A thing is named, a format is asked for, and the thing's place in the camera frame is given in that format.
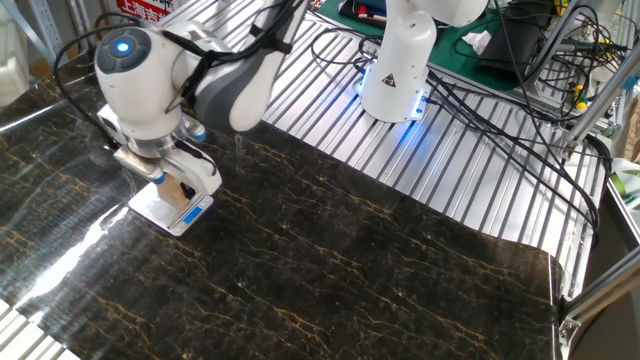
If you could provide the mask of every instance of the blue led light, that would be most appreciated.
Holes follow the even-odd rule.
[[[420,107],[420,105],[422,104],[422,97],[423,96],[424,96],[424,90],[420,90],[420,92],[418,92],[418,96],[413,101],[413,108],[411,110],[411,117],[414,118],[414,119],[422,118],[423,110]]]
[[[120,52],[127,52],[127,51],[129,51],[129,44],[127,44],[127,43],[117,43],[116,44],[116,49],[118,49],[118,51],[120,51]]]
[[[360,94],[362,93],[362,89],[364,88],[364,83],[367,82],[367,76],[370,73],[371,69],[371,65],[367,66],[366,69],[364,69],[364,76],[362,77],[362,81],[356,86],[356,91]]]

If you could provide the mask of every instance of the blue label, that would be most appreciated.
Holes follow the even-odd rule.
[[[191,210],[191,212],[189,213],[189,215],[184,217],[184,221],[187,224],[191,224],[191,222],[198,217],[198,215],[200,215],[200,213],[202,212],[202,208],[200,208],[199,206],[196,207],[195,209]]]
[[[634,77],[630,77],[628,78],[624,84],[622,84],[622,90],[631,92],[633,91],[633,88],[636,86],[636,84],[638,83],[638,80],[640,80],[639,76],[634,76]]]

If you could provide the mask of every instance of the corrugated metal surface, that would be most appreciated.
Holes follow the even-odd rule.
[[[0,301],[0,359],[78,360],[38,328],[38,318],[36,314],[27,319]]]
[[[169,19],[199,21],[238,49],[261,4],[194,1]],[[420,121],[388,124],[370,117],[360,107],[355,85],[361,75],[354,67],[320,63],[311,55],[313,39],[327,27],[333,25],[307,16],[264,120],[467,226],[549,252],[566,271],[563,293],[569,297],[579,293],[593,237],[584,219],[437,104],[429,105]],[[321,38],[315,49],[324,58],[348,61],[357,56],[357,43],[350,35],[331,34]],[[530,120],[519,108],[469,92],[459,95],[511,134],[535,139]],[[550,140],[559,137],[557,129],[542,126]],[[523,151],[504,145],[584,207],[569,184],[558,181]],[[566,168],[598,203],[603,167],[592,156],[595,150],[578,151],[585,154],[572,156]]]

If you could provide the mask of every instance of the robot logo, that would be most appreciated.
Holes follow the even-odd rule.
[[[391,87],[396,87],[396,80],[394,79],[393,74],[389,74],[389,76],[382,79],[382,82]]]

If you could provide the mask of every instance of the metal frame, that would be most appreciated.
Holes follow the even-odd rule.
[[[53,66],[53,63],[55,62],[55,59],[56,59],[56,53],[54,48],[47,47],[47,45],[45,45],[45,43],[40,39],[38,34],[36,34],[36,32],[33,30],[31,25],[29,25],[29,23],[24,18],[24,16],[22,16],[22,14],[20,13],[20,10],[18,10],[18,7],[13,2],[13,0],[0,0],[0,4],[4,6],[4,8],[9,13],[9,15],[11,15],[13,20],[16,22],[16,24],[18,24],[18,26],[20,26],[22,31],[25,32],[29,40],[31,40],[31,42],[36,47],[36,49],[38,49],[40,54],[42,54],[45,61],[49,65]]]
[[[42,36],[44,37],[47,46],[53,52],[55,60],[64,44],[62,42],[62,37],[60,36],[60,31],[58,31],[56,22],[53,19],[51,8],[49,7],[47,0],[29,0],[29,6],[33,11],[33,15],[36,18],[36,22],[38,23],[38,27],[40,27],[40,31],[42,32]],[[60,59],[61,64],[68,61],[69,58],[67,57],[67,54],[64,54]]]
[[[89,15],[84,5],[84,0],[67,0],[67,6],[73,13],[73,22],[77,30],[76,35],[82,35],[91,30],[91,21],[89,21]],[[85,49],[89,48],[89,43],[92,43],[91,38],[84,39],[80,43]]]
[[[589,108],[582,116],[582,119],[576,124],[576,126],[567,134],[566,145],[570,149],[580,144],[584,138],[593,130],[598,124],[600,118],[604,116],[611,104],[622,92],[622,87],[625,82],[632,76],[636,76],[640,72],[640,46],[636,46],[631,54],[627,56],[622,63],[618,71],[613,75],[611,80],[605,84],[604,88],[598,94]]]
[[[638,13],[639,1],[629,0],[625,1],[621,7],[623,14],[634,19],[636,22],[640,21],[640,14]],[[613,40],[620,45],[625,45],[630,49],[634,47],[634,41],[636,39],[635,24],[623,17],[614,17],[614,21],[611,25],[610,31],[613,36]],[[549,78],[551,85],[559,88],[566,88],[568,80],[566,76],[573,73],[561,73],[559,70],[564,66],[557,61],[549,61],[547,66],[540,74],[541,78]],[[596,88],[604,85],[604,83],[595,82],[593,84]],[[548,107],[552,111],[556,111],[562,104],[562,95],[552,87],[547,86],[544,83],[538,82],[533,88],[535,91],[530,92],[530,98],[532,103],[535,101],[535,106]],[[513,90],[512,93],[516,97],[522,97],[519,90]],[[614,142],[614,148],[618,149],[622,144],[617,143],[616,135],[619,135],[626,126],[625,119],[625,106],[630,99],[628,96],[620,96],[616,99],[616,106],[613,107],[614,116],[612,118],[601,118],[597,125],[593,128],[594,133],[601,134],[607,138],[611,138]],[[581,113],[575,109],[567,109],[571,115],[581,115]]]
[[[571,348],[577,330],[584,322],[639,285],[640,247],[637,247],[566,304],[560,325],[560,343],[564,352]]]
[[[607,181],[605,196],[602,198],[602,208],[610,209],[610,214],[615,221],[616,228],[621,232],[621,237],[627,251],[640,246],[640,227],[633,216],[627,210],[627,206],[618,193],[611,179]]]
[[[549,36],[549,39],[544,44],[542,51],[540,51],[540,54],[544,55],[536,57],[536,60],[531,66],[531,68],[535,69],[535,71],[527,74],[527,78],[529,80],[527,80],[524,84],[527,90],[535,89],[534,85],[538,81],[538,78],[540,78],[540,74],[549,64],[551,57],[556,53],[558,46],[560,46],[561,40],[564,39],[569,33],[569,26],[573,24],[576,17],[579,15],[579,11],[575,11],[575,9],[580,5],[586,4],[587,2],[588,0],[574,0],[569,3],[569,6],[567,6],[564,15],[560,18],[560,21]]]
[[[27,319],[0,301],[0,359],[80,360],[38,327],[42,315]]]

